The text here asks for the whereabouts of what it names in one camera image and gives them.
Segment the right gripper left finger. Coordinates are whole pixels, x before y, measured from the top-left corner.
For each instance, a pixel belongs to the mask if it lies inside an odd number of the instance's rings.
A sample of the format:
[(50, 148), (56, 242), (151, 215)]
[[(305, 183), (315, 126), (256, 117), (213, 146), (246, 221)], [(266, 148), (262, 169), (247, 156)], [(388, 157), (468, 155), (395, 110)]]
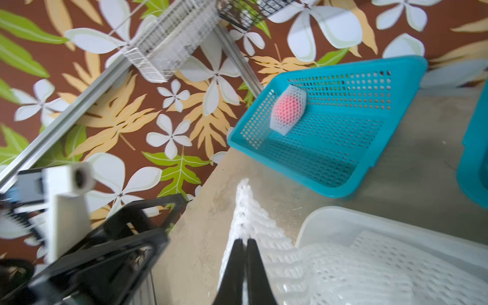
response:
[(242, 239), (234, 241), (213, 305), (241, 305), (246, 252)]

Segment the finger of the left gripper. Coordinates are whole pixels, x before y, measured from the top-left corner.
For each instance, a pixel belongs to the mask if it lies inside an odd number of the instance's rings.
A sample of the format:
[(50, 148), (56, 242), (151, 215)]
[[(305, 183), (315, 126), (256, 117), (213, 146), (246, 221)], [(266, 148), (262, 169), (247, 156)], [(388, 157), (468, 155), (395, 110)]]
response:
[[(108, 238), (125, 238), (134, 235), (129, 224), (135, 232), (143, 233), (156, 228), (168, 230), (171, 223), (179, 218), (180, 213), (187, 205), (187, 199), (182, 194), (172, 194), (152, 200), (139, 200), (125, 205), (102, 224), (102, 232)], [(145, 213), (149, 208), (169, 208), (170, 212), (160, 226), (155, 225)]]
[(128, 304), (168, 242), (156, 228), (64, 255), (30, 282), (34, 304)]

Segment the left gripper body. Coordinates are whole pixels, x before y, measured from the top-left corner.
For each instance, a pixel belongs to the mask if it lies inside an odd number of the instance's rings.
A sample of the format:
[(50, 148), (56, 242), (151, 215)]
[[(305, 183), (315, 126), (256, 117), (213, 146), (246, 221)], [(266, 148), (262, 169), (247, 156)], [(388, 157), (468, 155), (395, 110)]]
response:
[(1, 304), (114, 304), (114, 244), (78, 244)]

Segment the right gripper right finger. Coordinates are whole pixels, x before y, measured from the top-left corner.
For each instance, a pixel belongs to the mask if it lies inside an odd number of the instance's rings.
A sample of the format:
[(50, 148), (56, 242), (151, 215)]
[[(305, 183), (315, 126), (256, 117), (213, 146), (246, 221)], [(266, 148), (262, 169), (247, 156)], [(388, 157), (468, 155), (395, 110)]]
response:
[(254, 239), (247, 240), (245, 274), (250, 305), (278, 304), (271, 290), (257, 242)]

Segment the netted apple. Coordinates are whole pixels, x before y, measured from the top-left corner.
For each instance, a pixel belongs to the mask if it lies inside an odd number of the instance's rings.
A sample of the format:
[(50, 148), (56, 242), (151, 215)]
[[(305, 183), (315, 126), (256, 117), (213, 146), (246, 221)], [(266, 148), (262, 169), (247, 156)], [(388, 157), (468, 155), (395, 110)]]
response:
[(289, 85), (273, 105), (269, 127), (286, 136), (302, 118), (306, 101), (306, 90)]

